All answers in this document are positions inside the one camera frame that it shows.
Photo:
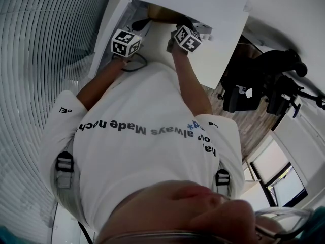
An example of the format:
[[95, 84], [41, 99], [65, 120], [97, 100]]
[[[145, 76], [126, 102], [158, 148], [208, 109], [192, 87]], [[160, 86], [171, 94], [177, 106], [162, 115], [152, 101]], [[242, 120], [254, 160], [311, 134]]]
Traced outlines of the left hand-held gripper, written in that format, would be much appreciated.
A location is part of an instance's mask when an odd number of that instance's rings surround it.
[[135, 54], [141, 48], [151, 24], [152, 20], [147, 18], [118, 28], [111, 39], [111, 52], [124, 58]]

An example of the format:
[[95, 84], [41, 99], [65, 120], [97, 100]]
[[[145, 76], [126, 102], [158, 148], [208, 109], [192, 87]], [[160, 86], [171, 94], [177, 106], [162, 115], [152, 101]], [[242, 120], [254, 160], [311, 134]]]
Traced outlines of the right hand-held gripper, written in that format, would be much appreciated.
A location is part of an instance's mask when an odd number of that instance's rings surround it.
[[171, 32], [167, 52], [172, 53], [173, 46], [178, 45], [185, 53], [193, 53], [201, 44], [200, 34], [192, 21], [183, 16], [177, 20], [176, 30]]

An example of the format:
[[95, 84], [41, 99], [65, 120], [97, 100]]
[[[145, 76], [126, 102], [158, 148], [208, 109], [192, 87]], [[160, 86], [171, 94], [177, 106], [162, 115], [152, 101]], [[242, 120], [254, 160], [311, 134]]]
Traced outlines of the brown cardboard box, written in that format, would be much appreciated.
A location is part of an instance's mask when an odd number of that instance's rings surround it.
[[177, 24], [183, 17], [184, 15], [181, 13], [156, 4], [148, 6], [148, 18], [154, 22]]

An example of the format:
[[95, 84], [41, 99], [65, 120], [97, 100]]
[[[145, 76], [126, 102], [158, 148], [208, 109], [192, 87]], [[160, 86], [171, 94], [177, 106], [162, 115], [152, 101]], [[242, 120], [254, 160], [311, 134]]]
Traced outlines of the person's left forearm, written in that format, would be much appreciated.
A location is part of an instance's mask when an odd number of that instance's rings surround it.
[[105, 91], [121, 74], [126, 64], [125, 58], [111, 60], [78, 92], [77, 99], [83, 104], [86, 110], [90, 110], [101, 99]]

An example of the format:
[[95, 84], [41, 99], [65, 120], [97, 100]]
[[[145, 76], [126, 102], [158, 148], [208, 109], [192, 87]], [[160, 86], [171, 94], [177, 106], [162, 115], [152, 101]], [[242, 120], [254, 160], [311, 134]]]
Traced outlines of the person's right forearm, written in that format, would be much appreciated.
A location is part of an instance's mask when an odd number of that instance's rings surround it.
[[179, 81], [180, 92], [184, 103], [194, 116], [209, 114], [212, 115], [212, 106], [207, 94], [199, 83], [188, 56], [174, 47], [172, 57]]

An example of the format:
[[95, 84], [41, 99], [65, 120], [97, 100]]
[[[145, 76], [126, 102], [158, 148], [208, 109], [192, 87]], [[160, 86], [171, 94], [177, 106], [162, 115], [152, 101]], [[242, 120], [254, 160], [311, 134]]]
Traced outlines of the black office chair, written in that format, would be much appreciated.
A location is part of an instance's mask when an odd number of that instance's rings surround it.
[[293, 118], [296, 118], [301, 108], [300, 103], [295, 103], [297, 96], [312, 100], [319, 108], [325, 110], [325, 96], [312, 96], [303, 92], [303, 89], [288, 76], [279, 77], [271, 90], [267, 113], [276, 116], [283, 115], [289, 106], [292, 106], [294, 109]]
[[241, 57], [222, 77], [223, 110], [229, 113], [257, 110], [263, 96], [269, 97], [277, 79], [285, 72], [306, 76], [307, 66], [292, 49], [271, 50], [256, 58]]

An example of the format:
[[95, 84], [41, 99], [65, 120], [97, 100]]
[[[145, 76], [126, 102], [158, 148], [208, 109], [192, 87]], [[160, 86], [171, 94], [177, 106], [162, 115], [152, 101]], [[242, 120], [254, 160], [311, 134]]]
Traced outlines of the white window blinds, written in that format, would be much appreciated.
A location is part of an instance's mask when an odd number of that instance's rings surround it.
[[0, 0], [0, 228], [50, 240], [56, 202], [37, 168], [49, 112], [85, 84], [108, 0]]

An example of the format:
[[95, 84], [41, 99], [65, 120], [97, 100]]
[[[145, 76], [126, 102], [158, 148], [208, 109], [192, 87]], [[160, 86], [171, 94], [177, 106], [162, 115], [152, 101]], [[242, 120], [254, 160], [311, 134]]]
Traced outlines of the person's white printed T-shirt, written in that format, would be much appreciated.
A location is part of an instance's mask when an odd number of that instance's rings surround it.
[[125, 197], [158, 182], [190, 180], [231, 198], [244, 185], [237, 124], [193, 116], [175, 71], [157, 62], [121, 75], [90, 110], [62, 91], [39, 151], [39, 172], [51, 191], [64, 150], [79, 170], [80, 212], [95, 231]]

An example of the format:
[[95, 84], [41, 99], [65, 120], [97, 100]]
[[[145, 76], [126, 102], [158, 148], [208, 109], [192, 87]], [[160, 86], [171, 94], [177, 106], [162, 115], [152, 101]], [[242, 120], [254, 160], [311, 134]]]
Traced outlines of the black-framed window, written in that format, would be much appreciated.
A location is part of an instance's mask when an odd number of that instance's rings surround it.
[[257, 185], [248, 193], [255, 209], [293, 207], [307, 191], [280, 145], [271, 136], [256, 151], [250, 162], [251, 176]]

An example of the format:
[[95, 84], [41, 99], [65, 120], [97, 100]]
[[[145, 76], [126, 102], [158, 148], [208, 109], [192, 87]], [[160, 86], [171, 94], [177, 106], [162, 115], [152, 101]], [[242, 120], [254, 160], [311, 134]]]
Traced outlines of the clear eyeglasses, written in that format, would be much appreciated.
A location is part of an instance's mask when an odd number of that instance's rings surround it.
[[[255, 212], [257, 244], [298, 244], [313, 211], [290, 207], [270, 207]], [[234, 244], [208, 233], [169, 230], [126, 233], [100, 244]]]

